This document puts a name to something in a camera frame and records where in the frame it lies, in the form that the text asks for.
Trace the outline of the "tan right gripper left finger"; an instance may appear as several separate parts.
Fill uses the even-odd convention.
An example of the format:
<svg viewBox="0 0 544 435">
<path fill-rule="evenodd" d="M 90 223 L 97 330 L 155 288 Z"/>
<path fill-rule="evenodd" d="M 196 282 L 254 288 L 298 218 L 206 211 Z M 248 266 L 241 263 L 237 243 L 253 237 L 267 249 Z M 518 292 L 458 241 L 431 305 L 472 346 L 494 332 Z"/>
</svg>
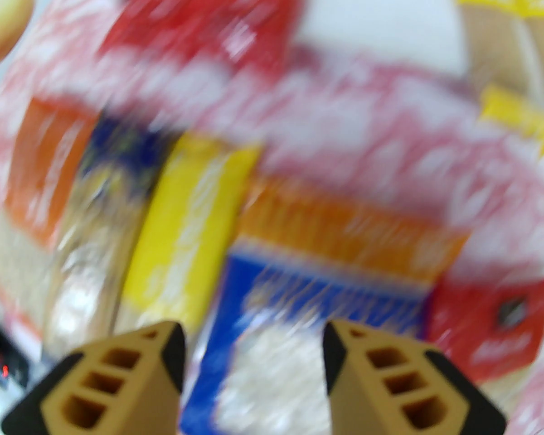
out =
<svg viewBox="0 0 544 435">
<path fill-rule="evenodd" d="M 5 435 L 175 435 L 186 337 L 175 321 L 71 351 L 2 419 Z"/>
</svg>

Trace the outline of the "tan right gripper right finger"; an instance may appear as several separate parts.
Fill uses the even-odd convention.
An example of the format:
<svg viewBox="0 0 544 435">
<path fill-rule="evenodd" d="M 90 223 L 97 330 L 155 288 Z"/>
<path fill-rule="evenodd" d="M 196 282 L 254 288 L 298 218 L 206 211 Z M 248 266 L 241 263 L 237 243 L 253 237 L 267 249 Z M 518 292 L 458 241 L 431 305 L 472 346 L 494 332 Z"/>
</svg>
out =
<svg viewBox="0 0 544 435">
<path fill-rule="evenodd" d="M 438 348 L 342 319 L 322 334 L 334 435 L 501 435 L 502 412 Z"/>
</svg>

